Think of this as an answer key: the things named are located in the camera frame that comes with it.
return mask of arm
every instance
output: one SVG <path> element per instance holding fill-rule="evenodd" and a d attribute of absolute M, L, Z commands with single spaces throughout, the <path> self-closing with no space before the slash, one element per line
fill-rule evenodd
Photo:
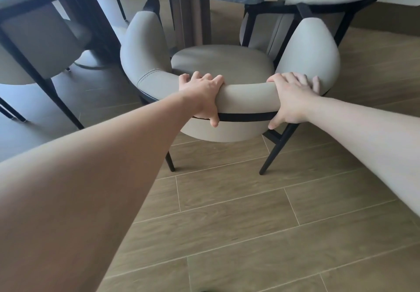
<path fill-rule="evenodd" d="M 194 114 L 218 124 L 223 78 L 187 79 L 164 100 L 0 164 L 0 291 L 97 289 L 182 126 Z"/>
<path fill-rule="evenodd" d="M 311 90 L 301 74 L 276 74 L 269 81 L 281 101 L 270 128 L 309 121 L 325 130 L 420 215 L 420 118 L 320 97 L 319 79 Z"/>

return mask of wooden floor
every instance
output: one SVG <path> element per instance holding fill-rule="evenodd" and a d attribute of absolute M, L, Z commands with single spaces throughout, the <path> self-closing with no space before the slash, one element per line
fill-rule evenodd
<path fill-rule="evenodd" d="M 237 43 L 241 6 L 211 8 L 213 41 Z M 329 96 L 420 116 L 420 38 L 349 29 L 340 51 Z M 91 106 L 80 120 L 138 106 Z M 223 144 L 180 134 L 170 150 L 177 171 L 162 166 L 99 291 L 419 290 L 416 215 L 313 125 L 301 125 L 260 176 L 272 146 L 262 136 Z"/>

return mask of gray upholstered chair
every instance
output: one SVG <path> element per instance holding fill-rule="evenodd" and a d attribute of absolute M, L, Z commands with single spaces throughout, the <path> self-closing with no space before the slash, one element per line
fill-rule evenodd
<path fill-rule="evenodd" d="M 145 9 L 153 7 L 149 6 L 151 2 L 148 0 Z M 293 8 L 298 15 L 306 7 Z M 278 67 L 274 68 L 265 53 L 234 45 L 189 47 L 171 60 L 158 10 L 151 11 L 143 10 L 134 16 L 121 46 L 121 64 L 140 96 L 150 103 L 178 91 L 178 75 L 182 73 L 222 74 L 226 85 L 216 98 L 219 126 L 213 128 L 208 120 L 192 118 L 181 131 L 213 142 L 236 142 L 266 134 L 277 145 L 260 173 L 264 173 L 297 128 L 296 124 L 290 124 L 282 136 L 275 131 L 267 133 L 270 119 L 280 108 L 276 86 L 266 83 L 267 78 L 275 72 L 300 72 L 308 78 L 318 75 L 324 94 L 339 75 L 339 51 L 321 19 L 300 22 Z"/>
<path fill-rule="evenodd" d="M 92 35 L 84 26 L 63 19 L 51 1 L 0 0 L 0 83 L 37 83 L 82 129 L 82 124 L 57 95 L 51 78 L 79 58 Z M 0 104 L 13 112 L 4 100 Z"/>
<path fill-rule="evenodd" d="M 328 13 L 320 13 L 315 16 L 323 19 L 328 29 L 335 35 L 336 43 L 345 35 L 354 14 L 365 6 L 376 0 L 278 0 L 278 5 L 295 5 L 306 3 L 311 6 L 323 6 Z M 242 22 L 239 40 L 244 40 L 245 29 L 248 20 L 248 13 L 245 14 Z M 286 38 L 287 32 L 292 24 L 293 16 L 290 14 L 265 13 L 260 14 L 255 21 L 248 47 L 266 53 L 272 61 L 276 59 L 281 45 Z"/>

